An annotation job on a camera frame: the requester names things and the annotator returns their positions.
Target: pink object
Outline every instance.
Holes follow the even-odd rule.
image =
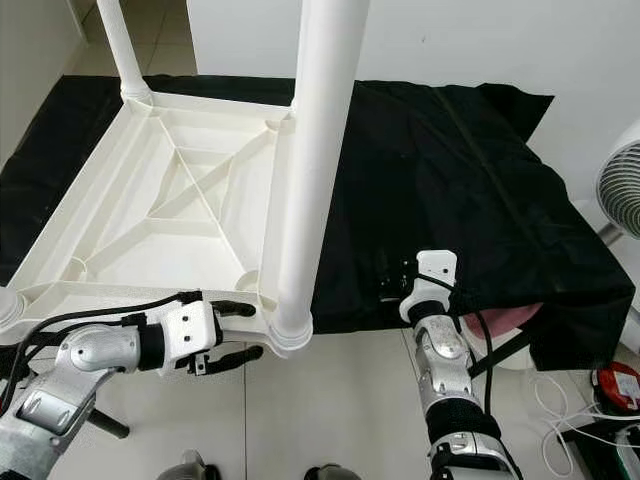
[[[541,306],[542,303],[534,303],[533,305],[516,308],[490,308],[488,310],[482,310],[481,313],[487,321],[489,333],[491,333],[491,337],[493,338],[519,327],[533,317],[538,310],[540,310]],[[476,337],[484,339],[480,322],[476,316],[471,313],[464,315],[463,318],[467,322],[469,330],[471,330]]]

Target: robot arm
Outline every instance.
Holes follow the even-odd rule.
[[[449,251],[418,254],[418,272],[453,285],[456,256]],[[502,444],[491,415],[473,394],[467,369],[471,354],[449,310],[449,290],[416,278],[400,305],[414,327],[418,386],[429,431],[433,479],[517,479],[520,472]]]
[[[144,313],[129,317],[137,325],[78,328],[60,345],[54,368],[36,377],[0,418],[0,479],[40,480],[93,410],[97,389],[115,373],[183,366],[193,373],[218,373],[259,358],[260,347],[208,363],[205,352],[222,341],[218,317],[251,316],[251,305],[194,301],[147,324]]]

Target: floor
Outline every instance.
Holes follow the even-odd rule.
[[[196,74],[185,0],[122,0],[143,74]],[[88,46],[69,73],[117,75],[97,8],[83,21]],[[243,348],[224,344],[219,355]],[[430,475],[419,403],[415,344],[409,330],[315,336],[294,358],[267,352],[244,368],[210,378],[153,372],[121,375],[100,390],[98,406],[131,426],[116,440],[83,427],[51,478],[154,479],[195,448],[225,480],[298,480],[313,465],[337,462],[364,480]],[[498,369],[493,410],[525,478],[555,478],[540,442],[547,431],[533,401],[534,372]],[[565,388],[569,410],[585,405],[576,382]],[[484,381],[476,382],[482,398]],[[542,389],[557,404],[556,392]],[[557,469],[566,464],[550,442]],[[570,478],[584,478],[576,471]]]
[[[121,0],[121,5],[143,75],[196,74],[186,0]],[[116,76],[97,6],[82,25],[88,44],[67,73]]]

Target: black fabric cover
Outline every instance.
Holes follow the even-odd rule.
[[[155,91],[287,105],[293,81],[149,77]],[[608,362],[634,286],[527,148],[551,97],[514,87],[356,82],[312,311],[316,333],[394,328],[402,265],[458,255],[452,308],[544,302],[532,322],[541,369]],[[6,283],[117,113],[118,79],[63,77],[0,175]]]

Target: fan grille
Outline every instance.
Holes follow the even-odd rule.
[[[598,198],[613,223],[640,238],[640,142],[609,159],[598,181]]]

